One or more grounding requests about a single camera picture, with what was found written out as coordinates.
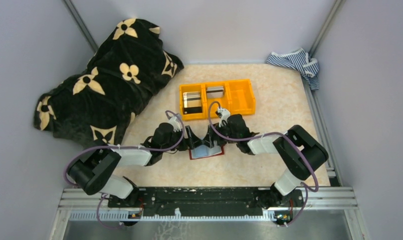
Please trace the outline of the red leather card holder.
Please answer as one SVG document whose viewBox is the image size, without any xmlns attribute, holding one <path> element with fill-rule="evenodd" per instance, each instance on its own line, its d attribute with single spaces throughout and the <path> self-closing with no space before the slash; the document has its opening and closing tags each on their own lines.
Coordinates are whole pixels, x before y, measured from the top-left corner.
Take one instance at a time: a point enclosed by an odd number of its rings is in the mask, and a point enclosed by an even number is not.
<svg viewBox="0 0 403 240">
<path fill-rule="evenodd" d="M 209 148 L 206 145 L 201 145 L 196 147 L 195 149 L 189 150 L 189 158 L 191 160 L 210 158 L 224 154 L 225 151 L 221 146 L 214 146 L 213 148 Z"/>
</svg>

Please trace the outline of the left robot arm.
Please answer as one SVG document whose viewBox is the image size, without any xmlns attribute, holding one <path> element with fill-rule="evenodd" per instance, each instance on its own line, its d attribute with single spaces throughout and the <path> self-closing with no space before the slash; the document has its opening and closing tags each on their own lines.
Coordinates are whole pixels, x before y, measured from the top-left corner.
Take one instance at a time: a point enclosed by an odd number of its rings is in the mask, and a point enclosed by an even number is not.
<svg viewBox="0 0 403 240">
<path fill-rule="evenodd" d="M 127 207 L 135 206 L 140 199 L 139 188 L 128 177 L 114 174 L 116 168 L 126 166 L 148 167 L 159 162 L 169 151 L 184 152 L 197 147 L 199 138 L 181 116 L 170 116 L 162 122 L 143 144 L 120 146 L 101 142 L 75 157 L 64 170 L 87 195 L 97 193 L 115 196 Z"/>
</svg>

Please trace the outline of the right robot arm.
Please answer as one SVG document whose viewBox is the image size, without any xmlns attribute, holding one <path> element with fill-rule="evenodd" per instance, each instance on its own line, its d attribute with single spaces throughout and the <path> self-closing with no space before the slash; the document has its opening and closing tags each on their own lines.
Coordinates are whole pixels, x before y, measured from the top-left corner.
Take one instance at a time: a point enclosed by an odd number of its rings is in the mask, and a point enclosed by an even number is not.
<svg viewBox="0 0 403 240">
<path fill-rule="evenodd" d="M 241 114 L 231 114 L 220 107 L 216 115 L 219 122 L 210 122 L 203 138 L 206 146 L 236 144 L 244 154 L 278 154 L 283 160 L 286 170 L 270 187 L 271 200 L 275 205 L 284 206 L 291 199 L 291 192 L 299 186 L 312 192 L 319 190 L 315 171 L 328 160 L 329 155 L 302 126 L 294 125 L 285 133 L 260 134 L 250 131 Z"/>
</svg>

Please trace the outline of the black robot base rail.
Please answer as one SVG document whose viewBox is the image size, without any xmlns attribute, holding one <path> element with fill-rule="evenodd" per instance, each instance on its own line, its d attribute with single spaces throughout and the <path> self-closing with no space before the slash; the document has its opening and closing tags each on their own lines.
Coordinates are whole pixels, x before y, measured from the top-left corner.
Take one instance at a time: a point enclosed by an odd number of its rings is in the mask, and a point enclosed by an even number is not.
<svg viewBox="0 0 403 240">
<path fill-rule="evenodd" d="M 281 200 L 273 200 L 270 187 L 142 187 L 137 197 L 108 197 L 110 208 L 137 208 L 144 217 L 173 216 L 179 210 L 183 217 L 260 216 L 269 208 L 301 207 L 302 191 L 293 190 Z"/>
</svg>

